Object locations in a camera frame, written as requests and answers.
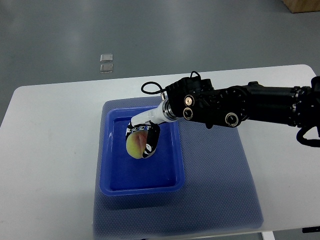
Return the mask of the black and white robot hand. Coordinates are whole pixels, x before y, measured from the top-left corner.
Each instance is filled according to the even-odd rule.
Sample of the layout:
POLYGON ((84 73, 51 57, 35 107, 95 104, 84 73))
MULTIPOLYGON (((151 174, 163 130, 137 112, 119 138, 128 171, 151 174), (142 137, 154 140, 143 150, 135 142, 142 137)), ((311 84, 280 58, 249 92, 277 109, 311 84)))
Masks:
POLYGON ((141 130, 147 131, 147 140, 142 159, 151 157, 156 151, 161 131, 160 124, 167 121, 164 116, 164 107, 166 103, 166 100, 162 100, 158 107, 132 117, 126 128, 125 147, 127 138, 130 134, 141 130))

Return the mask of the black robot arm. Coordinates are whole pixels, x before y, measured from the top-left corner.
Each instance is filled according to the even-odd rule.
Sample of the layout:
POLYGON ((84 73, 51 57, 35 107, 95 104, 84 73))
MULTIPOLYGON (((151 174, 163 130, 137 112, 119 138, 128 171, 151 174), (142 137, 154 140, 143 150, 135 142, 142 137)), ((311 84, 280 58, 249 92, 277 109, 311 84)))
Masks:
POLYGON ((163 113, 213 126, 234 128, 245 120, 298 127, 297 141, 318 148, 319 139, 306 139, 312 128, 320 128, 320 78, 313 77, 310 86, 267 87, 257 81, 247 85, 214 89, 210 79, 192 71, 165 88, 168 103, 163 113))

